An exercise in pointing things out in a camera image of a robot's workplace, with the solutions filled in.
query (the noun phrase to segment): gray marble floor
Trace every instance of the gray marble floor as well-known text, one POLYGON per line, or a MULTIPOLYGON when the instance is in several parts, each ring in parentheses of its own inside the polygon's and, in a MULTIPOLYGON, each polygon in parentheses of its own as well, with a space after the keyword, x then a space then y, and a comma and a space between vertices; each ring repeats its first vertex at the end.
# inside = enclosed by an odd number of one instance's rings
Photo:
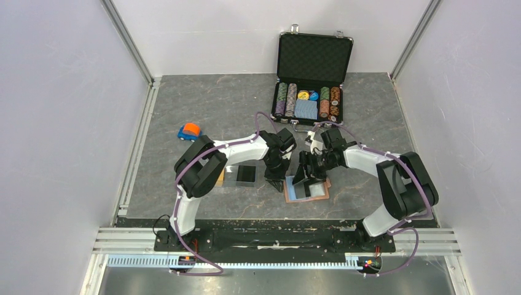
MULTIPOLYGON (((215 140, 248 136, 255 129, 254 113, 271 109, 275 81, 274 74, 163 77, 127 217, 157 218, 172 212, 174 164, 190 146, 177 139, 180 126, 196 123, 215 140)), ((384 151, 412 149, 387 74, 348 73, 343 91, 343 119, 359 140, 384 151)), ((272 131, 266 119, 259 120, 261 129, 272 131)), ((291 129, 285 124, 277 126, 291 129)), ((291 131, 299 147, 293 153, 290 175, 296 172, 298 151, 305 148, 305 133, 291 131)), ((382 203, 376 178, 344 168, 328 175, 332 184, 329 200, 286 203, 284 195, 262 179, 259 189, 214 188, 202 200, 197 218, 358 219, 382 203)))

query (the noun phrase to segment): poker chip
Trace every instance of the poker chip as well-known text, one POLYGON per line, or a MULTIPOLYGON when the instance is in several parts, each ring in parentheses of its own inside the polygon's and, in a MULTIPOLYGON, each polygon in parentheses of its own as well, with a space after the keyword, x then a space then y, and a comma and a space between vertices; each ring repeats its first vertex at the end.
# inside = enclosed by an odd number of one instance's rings
POLYGON ((338 116, 340 115, 340 109, 338 106, 330 106, 329 107, 329 114, 333 115, 333 116, 338 116))
POLYGON ((321 100, 320 101, 320 117, 327 118, 328 116, 329 116, 329 100, 321 100))
POLYGON ((318 100, 318 93, 314 92, 310 94, 310 100, 317 101, 318 100))
POLYGON ((331 88, 330 101, 332 106, 338 106, 340 104, 340 88, 331 88))
POLYGON ((320 100, 321 101, 329 100, 329 88, 327 88, 327 87, 320 88, 320 100))
POLYGON ((309 100, 309 92, 306 90, 299 91, 299 95, 297 96, 300 100, 309 100))
POLYGON ((291 83, 288 86, 288 95, 286 96, 286 117, 295 116, 295 103, 297 101, 297 84, 291 83))

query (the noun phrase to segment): white wall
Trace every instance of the white wall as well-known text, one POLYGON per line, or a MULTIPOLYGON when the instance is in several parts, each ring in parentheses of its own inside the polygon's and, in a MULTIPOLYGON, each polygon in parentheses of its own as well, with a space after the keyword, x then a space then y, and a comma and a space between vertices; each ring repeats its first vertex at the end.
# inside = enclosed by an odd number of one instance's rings
POLYGON ((99 1, 0 7, 0 294, 78 294, 147 85, 99 1))
POLYGON ((390 72, 429 0, 115 0, 153 75, 275 73, 278 36, 343 30, 350 72, 390 72))
POLYGON ((476 294, 518 294, 521 2, 444 1, 398 77, 476 294))

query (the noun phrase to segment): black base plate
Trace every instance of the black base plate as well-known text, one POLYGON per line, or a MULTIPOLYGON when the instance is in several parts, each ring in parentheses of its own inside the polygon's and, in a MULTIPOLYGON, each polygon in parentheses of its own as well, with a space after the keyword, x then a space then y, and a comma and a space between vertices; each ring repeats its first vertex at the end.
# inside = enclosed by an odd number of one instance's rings
MULTIPOLYGON (((268 221, 198 222, 198 228, 183 236, 184 241, 204 257, 229 263, 282 263, 282 262, 344 262, 345 253, 375 253, 396 251, 392 237, 367 245, 356 243, 354 229, 338 226, 309 226, 309 221, 284 221, 273 228, 268 221), (287 246, 283 250, 277 246, 287 246)), ((158 231, 154 251, 182 251, 177 237, 169 231, 158 231)))

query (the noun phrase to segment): poker chip stack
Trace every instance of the poker chip stack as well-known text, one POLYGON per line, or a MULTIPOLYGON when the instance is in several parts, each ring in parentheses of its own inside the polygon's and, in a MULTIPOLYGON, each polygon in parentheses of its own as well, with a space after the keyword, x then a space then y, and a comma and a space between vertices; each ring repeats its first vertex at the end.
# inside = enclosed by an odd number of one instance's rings
POLYGON ((333 87, 331 88, 331 105, 338 106, 340 104, 340 88, 333 87))
POLYGON ((286 108, 286 94, 288 92, 288 85, 286 83, 278 84, 277 101, 275 105, 275 115, 281 117, 284 115, 286 108))
POLYGON ((288 86, 288 95, 286 96, 286 117, 295 116, 295 103, 297 102, 297 84, 291 83, 288 86))
POLYGON ((320 117, 327 118, 329 116, 329 88, 322 87, 320 89, 320 117))
POLYGON ((338 121, 338 116, 340 115, 340 88, 333 87, 331 88, 331 101, 329 107, 329 120, 331 122, 338 121))

